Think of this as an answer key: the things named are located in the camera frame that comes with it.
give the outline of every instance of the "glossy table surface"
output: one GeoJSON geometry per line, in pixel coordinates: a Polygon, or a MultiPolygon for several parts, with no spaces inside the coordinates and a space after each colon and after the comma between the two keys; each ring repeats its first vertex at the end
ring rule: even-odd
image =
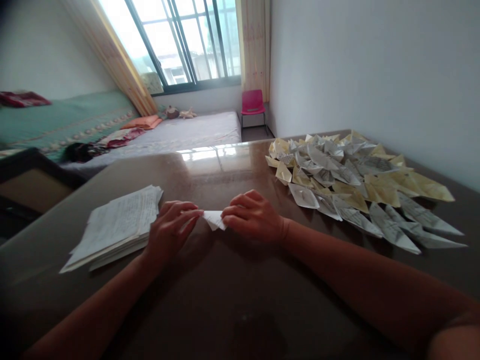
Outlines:
{"type": "MultiPolygon", "coordinates": [[[[459,249],[414,255],[298,207],[265,155],[271,140],[181,151],[114,163],[0,248],[1,314],[10,343],[25,349],[115,276],[137,254],[94,272],[58,272],[90,212],[150,184],[161,202],[223,210],[250,189],[279,213],[427,272],[480,299],[480,194],[407,161],[444,185],[456,202],[420,201],[465,233],[459,249]]],[[[350,359],[403,357],[305,266],[272,245],[200,220],[175,261],[151,284],[109,345],[107,359],[350,359]]]]}

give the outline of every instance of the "hand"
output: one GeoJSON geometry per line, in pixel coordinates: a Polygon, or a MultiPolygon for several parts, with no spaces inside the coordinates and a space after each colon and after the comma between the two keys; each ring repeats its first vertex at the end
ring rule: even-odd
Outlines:
{"type": "Polygon", "coordinates": [[[235,196],[221,213],[223,223],[246,238],[280,242],[288,232],[288,221],[256,190],[235,196]]]}
{"type": "Polygon", "coordinates": [[[204,213],[192,202],[167,201],[150,227],[148,245],[142,253],[144,262],[161,269],[185,244],[197,220],[204,213]]]}

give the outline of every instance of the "floor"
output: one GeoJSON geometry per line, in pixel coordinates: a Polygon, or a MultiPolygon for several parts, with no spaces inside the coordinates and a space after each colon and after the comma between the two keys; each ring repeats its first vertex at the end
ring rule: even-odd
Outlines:
{"type": "Polygon", "coordinates": [[[241,140],[243,142],[273,139],[273,138],[274,136],[270,132],[270,130],[268,130],[268,135],[267,135],[267,133],[265,132],[265,127],[263,126],[245,127],[241,135],[241,140]]]}

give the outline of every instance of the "window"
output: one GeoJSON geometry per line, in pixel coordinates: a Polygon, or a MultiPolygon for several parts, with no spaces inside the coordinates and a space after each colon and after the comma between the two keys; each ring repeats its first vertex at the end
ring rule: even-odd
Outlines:
{"type": "Polygon", "coordinates": [[[165,94],[240,84],[235,0],[124,1],[165,94]]]}

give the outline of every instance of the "mattress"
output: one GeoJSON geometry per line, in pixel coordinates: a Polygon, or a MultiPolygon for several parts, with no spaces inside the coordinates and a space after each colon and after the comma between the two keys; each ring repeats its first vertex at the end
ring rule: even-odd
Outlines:
{"type": "Polygon", "coordinates": [[[201,147],[242,142],[239,118],[234,111],[201,115],[193,119],[162,121],[155,129],[86,163],[67,162],[62,168],[90,179],[119,159],[171,153],[201,147]]]}

